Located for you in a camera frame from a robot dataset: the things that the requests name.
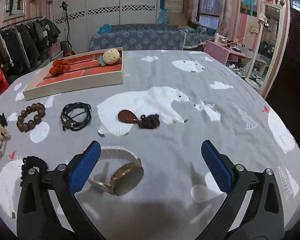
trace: couple photo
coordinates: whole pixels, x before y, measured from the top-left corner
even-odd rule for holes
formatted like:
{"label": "couple photo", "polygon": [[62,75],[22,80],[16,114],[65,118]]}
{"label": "couple photo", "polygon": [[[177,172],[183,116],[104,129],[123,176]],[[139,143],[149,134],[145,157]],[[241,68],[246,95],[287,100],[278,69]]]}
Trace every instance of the couple photo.
{"label": "couple photo", "polygon": [[257,17],[258,0],[241,0],[240,12]]}

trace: mirror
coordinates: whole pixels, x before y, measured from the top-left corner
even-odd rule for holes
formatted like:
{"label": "mirror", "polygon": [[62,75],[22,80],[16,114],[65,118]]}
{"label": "mirror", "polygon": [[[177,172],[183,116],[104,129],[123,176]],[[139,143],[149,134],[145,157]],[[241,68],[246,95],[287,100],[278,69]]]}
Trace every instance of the mirror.
{"label": "mirror", "polygon": [[280,9],[266,4],[265,15],[268,20],[263,25],[257,58],[250,75],[250,79],[258,83],[259,87],[263,86],[274,55],[279,32]]}

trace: clothing rack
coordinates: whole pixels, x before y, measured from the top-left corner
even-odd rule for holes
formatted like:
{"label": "clothing rack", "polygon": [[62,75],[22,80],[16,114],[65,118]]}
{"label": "clothing rack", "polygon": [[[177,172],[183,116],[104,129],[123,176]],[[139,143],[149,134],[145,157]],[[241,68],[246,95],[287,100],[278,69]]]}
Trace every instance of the clothing rack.
{"label": "clothing rack", "polygon": [[17,25],[17,24],[19,24],[19,23],[26,22],[26,21],[31,21],[31,20],[39,19],[39,18],[43,18],[43,17],[42,17],[42,16],[37,16],[37,17],[30,18],[30,19],[26,19],[26,20],[22,20],[22,21],[15,22],[15,23],[11,23],[11,24],[9,24],[9,25],[6,25],[6,26],[4,26],[4,27],[1,27],[1,28],[0,28],[0,31],[3,30],[3,29],[5,29],[5,28],[8,28],[8,27],[15,26],[15,25]]}

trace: gold watch case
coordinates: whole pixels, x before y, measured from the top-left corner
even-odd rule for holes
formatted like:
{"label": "gold watch case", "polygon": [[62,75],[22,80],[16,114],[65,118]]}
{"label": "gold watch case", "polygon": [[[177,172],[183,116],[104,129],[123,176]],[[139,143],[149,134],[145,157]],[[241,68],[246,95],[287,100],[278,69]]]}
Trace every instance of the gold watch case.
{"label": "gold watch case", "polygon": [[121,196],[132,190],[142,179],[143,167],[135,163],[127,163],[118,169],[110,179],[104,183],[113,195]]}

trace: red bird print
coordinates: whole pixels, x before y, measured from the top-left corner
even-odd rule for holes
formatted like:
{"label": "red bird print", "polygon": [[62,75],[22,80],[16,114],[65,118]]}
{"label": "red bird print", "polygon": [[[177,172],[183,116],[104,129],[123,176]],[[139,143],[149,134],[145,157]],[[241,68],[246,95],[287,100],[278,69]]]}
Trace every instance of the red bird print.
{"label": "red bird print", "polygon": [[12,161],[13,161],[15,153],[16,153],[16,152],[14,151],[14,152],[12,152],[12,154],[11,154],[11,155],[9,154],[10,160],[12,160]]}
{"label": "red bird print", "polygon": [[263,110],[262,110],[262,112],[269,112],[269,110],[268,110],[268,108],[266,107],[266,106],[264,106],[264,108],[263,108]]}

